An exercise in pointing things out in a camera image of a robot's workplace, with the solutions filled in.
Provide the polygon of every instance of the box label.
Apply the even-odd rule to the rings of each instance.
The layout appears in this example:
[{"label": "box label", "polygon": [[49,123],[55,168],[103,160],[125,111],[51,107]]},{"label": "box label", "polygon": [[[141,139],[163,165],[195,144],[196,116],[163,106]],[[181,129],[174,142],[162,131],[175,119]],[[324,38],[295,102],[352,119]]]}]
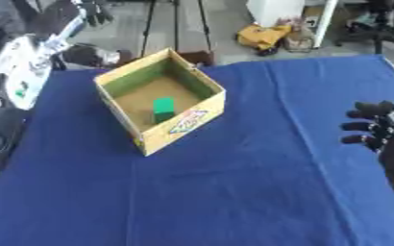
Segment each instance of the box label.
[{"label": "box label", "polygon": [[208,111],[187,111],[185,117],[170,131],[170,134],[187,133],[196,127]]}]

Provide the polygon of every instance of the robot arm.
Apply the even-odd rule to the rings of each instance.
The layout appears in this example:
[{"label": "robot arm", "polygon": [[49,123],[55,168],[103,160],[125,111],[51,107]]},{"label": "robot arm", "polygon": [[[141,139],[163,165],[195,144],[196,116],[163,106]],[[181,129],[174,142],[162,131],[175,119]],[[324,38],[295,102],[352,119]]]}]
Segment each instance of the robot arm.
[{"label": "robot arm", "polygon": [[101,15],[106,12],[98,1],[58,0],[30,24],[30,34],[9,41],[1,50],[0,170],[49,78],[51,57],[70,47],[66,40],[84,28],[88,16],[101,22]]}]

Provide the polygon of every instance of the floor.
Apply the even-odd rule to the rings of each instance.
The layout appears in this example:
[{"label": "floor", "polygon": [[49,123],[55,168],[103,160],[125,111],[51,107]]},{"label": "floor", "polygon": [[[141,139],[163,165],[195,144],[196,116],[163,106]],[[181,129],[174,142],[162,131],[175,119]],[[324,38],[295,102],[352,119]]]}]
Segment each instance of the floor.
[{"label": "floor", "polygon": [[[41,0],[44,6],[53,0]],[[308,54],[293,54],[282,50],[279,54],[260,58],[248,47],[238,45],[234,33],[252,22],[246,9],[247,0],[203,0],[210,26],[210,38],[217,64],[233,62],[260,61],[269,59],[298,59],[309,57],[351,56],[372,54],[372,43],[348,43],[335,47],[329,32],[321,48]],[[129,49],[139,55],[143,41],[149,4],[127,2],[110,4],[109,9],[115,16],[112,23],[96,28],[86,28],[75,42],[89,42],[106,49]],[[147,53],[157,52],[174,45],[173,23],[174,8],[169,0],[159,0],[154,14],[153,27],[148,41]],[[198,12],[197,0],[182,0],[180,8],[180,51],[207,49],[202,22]],[[384,54],[394,63],[394,44],[385,44]]]}]

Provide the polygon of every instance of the blue cloth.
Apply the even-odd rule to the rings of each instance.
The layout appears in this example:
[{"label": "blue cloth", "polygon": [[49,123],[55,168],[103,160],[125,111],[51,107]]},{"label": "blue cloth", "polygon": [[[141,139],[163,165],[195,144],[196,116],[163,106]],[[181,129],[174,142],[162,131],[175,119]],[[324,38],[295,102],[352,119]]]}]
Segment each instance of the blue cloth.
[{"label": "blue cloth", "polygon": [[339,143],[355,101],[394,102],[379,56],[205,70],[225,113],[144,158],[98,98],[56,73],[0,175],[0,246],[394,246],[374,154]]}]

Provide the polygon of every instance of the chair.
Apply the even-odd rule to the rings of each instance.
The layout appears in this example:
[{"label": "chair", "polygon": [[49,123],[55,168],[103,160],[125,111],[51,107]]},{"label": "chair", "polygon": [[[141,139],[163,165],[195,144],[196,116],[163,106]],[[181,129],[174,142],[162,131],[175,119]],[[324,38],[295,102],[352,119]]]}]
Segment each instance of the chair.
[{"label": "chair", "polygon": [[369,1],[369,5],[370,11],[376,14],[375,25],[366,28],[349,28],[346,34],[335,41],[336,46],[342,46],[344,42],[373,40],[375,53],[382,54],[382,44],[385,41],[394,43],[394,25],[390,24],[390,18],[394,17],[394,0],[372,0]]}]

